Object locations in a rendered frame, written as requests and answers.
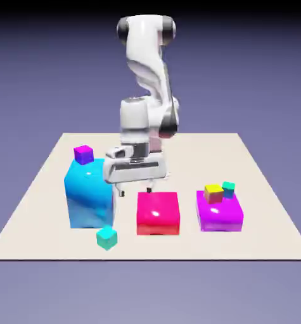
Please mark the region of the large blue box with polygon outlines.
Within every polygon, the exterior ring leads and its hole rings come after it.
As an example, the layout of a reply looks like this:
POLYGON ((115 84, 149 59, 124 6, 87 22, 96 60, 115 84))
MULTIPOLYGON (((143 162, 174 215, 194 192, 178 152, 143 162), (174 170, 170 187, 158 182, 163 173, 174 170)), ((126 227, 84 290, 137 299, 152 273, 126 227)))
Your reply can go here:
POLYGON ((103 159, 72 161, 64 179, 71 228, 103 228, 114 221, 113 186, 103 179, 103 159))

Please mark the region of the small teal cube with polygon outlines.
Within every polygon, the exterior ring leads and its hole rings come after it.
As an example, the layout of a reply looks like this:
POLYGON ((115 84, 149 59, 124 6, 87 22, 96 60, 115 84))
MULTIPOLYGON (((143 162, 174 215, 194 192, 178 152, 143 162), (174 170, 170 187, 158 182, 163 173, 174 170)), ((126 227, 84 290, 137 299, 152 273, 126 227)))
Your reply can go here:
POLYGON ((118 242, 117 231, 111 226, 105 226, 96 232, 96 241, 100 247, 108 251, 118 242))
POLYGON ((222 183, 223 197, 226 199, 232 199, 234 196, 235 183, 224 181, 222 183))

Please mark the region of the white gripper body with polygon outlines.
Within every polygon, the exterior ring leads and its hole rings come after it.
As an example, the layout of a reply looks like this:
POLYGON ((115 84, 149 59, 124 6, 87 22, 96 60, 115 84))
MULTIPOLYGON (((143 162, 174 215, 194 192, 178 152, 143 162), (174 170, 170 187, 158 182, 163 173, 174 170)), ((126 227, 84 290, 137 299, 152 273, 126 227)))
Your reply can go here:
POLYGON ((142 159, 105 158, 103 178, 110 184, 164 178, 167 168, 163 153, 151 153, 142 159))

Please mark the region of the large magenta box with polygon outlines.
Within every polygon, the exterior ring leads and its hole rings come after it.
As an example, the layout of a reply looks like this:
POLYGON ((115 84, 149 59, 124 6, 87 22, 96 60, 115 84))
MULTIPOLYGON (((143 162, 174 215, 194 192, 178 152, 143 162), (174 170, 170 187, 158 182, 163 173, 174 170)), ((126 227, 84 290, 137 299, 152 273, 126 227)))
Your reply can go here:
POLYGON ((209 204, 204 191, 196 192, 196 213, 202 232, 240 232, 244 213, 236 194, 222 198, 222 202, 209 204))

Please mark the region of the small purple cube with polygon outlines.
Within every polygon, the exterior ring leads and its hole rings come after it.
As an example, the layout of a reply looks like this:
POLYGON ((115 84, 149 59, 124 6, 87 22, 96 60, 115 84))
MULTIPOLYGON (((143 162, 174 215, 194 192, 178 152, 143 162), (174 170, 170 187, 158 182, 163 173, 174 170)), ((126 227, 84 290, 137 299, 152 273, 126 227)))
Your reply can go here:
POLYGON ((93 149, 88 145, 74 148, 74 158, 80 165, 86 165, 94 161, 93 149))

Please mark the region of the small yellow cube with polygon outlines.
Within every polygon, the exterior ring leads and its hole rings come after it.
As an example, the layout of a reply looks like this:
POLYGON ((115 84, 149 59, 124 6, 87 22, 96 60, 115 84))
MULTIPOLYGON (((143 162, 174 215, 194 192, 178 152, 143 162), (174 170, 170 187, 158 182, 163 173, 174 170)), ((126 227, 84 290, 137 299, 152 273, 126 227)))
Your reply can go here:
POLYGON ((221 203, 224 189, 219 184, 205 185, 204 198, 209 204, 221 203))

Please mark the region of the large red box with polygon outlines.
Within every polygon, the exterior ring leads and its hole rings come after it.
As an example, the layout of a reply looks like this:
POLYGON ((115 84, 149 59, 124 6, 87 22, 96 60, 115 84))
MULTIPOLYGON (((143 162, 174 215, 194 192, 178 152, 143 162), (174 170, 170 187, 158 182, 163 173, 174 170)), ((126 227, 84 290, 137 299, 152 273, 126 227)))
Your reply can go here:
POLYGON ((176 192, 139 192, 136 231, 138 235, 179 235, 179 201, 176 192))

